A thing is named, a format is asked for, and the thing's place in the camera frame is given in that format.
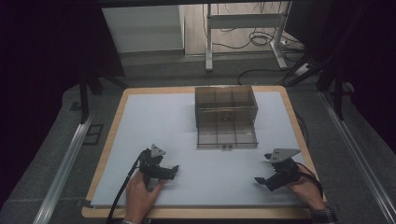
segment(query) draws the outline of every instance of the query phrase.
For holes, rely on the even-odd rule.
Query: black curtain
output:
[[[47,136],[79,76],[124,76],[99,5],[0,1],[1,204]]]

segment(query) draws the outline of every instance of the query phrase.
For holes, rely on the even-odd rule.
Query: wooden table edge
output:
[[[289,119],[293,131],[295,133],[298,145],[304,158],[306,167],[316,173],[316,169],[312,159],[309,155],[308,148],[306,146],[303,133],[301,132],[297,118],[292,109],[291,101],[286,92],[286,89],[281,86],[253,86],[253,91],[279,91],[282,100],[285,104],[286,111],[288,112]],[[128,96],[131,94],[165,94],[165,93],[195,93],[195,87],[160,87],[160,88],[130,88],[123,92],[120,99],[120,104],[117,109],[116,115],[113,119],[107,140],[104,146],[104,150],[96,167],[95,174],[92,178],[90,189],[87,193],[86,201],[90,202],[93,198],[93,194],[99,184],[102,174],[106,168],[108,155],[114,143],[117,129],[120,125],[120,119],[122,117],[125,104],[128,100]],[[205,212],[214,212],[214,217],[206,214]],[[90,208],[83,207],[81,214],[84,217],[106,217],[109,212],[108,208]],[[125,209],[116,209],[113,217],[122,217],[125,214]],[[151,218],[308,218],[309,214],[306,213],[304,208],[296,207],[278,207],[278,208],[153,208],[148,213],[148,217]]]

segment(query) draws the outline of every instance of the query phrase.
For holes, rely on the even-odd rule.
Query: sleeve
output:
[[[314,224],[338,224],[337,216],[331,208],[324,210],[310,210],[312,223]]]

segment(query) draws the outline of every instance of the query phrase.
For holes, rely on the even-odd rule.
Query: wall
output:
[[[103,8],[119,53],[184,49],[179,6]]]

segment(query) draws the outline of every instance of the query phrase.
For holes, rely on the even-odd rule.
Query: metal frame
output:
[[[269,28],[276,27],[274,41],[270,43],[280,69],[287,69],[285,60],[280,50],[280,38],[285,28],[286,19],[289,14],[291,2],[288,2],[282,13],[269,14],[244,14],[244,15],[212,15],[211,4],[207,4],[207,26],[206,26],[206,71],[213,70],[213,46],[212,29],[231,29],[231,28]]]

